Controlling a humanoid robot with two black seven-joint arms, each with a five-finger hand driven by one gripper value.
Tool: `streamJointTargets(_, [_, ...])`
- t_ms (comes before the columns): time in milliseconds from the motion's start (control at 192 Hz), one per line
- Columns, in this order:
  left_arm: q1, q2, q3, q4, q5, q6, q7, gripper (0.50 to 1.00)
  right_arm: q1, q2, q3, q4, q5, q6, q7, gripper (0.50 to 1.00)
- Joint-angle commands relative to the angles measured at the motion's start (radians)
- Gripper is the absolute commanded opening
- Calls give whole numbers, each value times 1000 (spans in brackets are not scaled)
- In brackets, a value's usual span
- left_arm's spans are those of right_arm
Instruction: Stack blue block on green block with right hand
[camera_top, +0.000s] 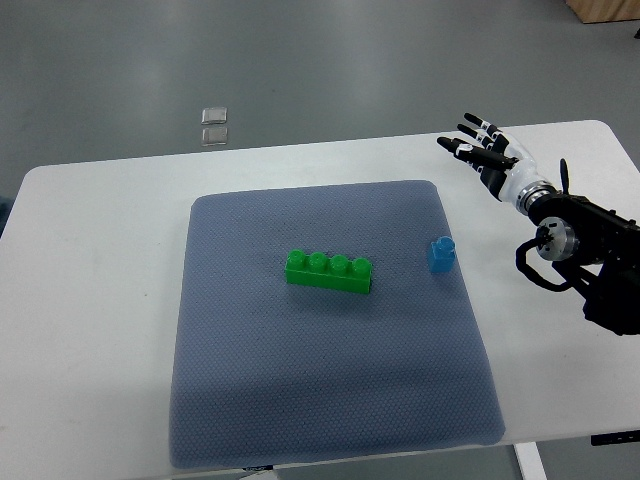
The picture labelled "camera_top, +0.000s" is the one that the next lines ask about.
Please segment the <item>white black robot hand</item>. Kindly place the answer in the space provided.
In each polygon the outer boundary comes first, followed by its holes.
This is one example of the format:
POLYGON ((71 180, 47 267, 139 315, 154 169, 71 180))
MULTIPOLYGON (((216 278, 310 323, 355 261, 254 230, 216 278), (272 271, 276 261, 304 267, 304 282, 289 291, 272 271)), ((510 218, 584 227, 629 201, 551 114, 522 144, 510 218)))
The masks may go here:
POLYGON ((538 173, 531 153, 513 136, 472 113, 465 113, 464 119, 470 125, 457 126, 464 139, 440 136, 437 143, 476 171, 495 199, 527 215, 537 198, 555 191, 538 173))

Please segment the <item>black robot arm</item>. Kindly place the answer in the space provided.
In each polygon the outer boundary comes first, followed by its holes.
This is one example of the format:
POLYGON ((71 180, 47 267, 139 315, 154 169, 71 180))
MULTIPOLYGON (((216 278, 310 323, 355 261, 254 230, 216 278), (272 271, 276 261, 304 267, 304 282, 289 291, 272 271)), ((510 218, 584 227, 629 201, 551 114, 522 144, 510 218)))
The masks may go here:
POLYGON ((575 290, 586 320, 619 336, 639 333, 639 226, 584 196, 539 187, 523 199, 535 237, 517 269, 552 292, 575 290))

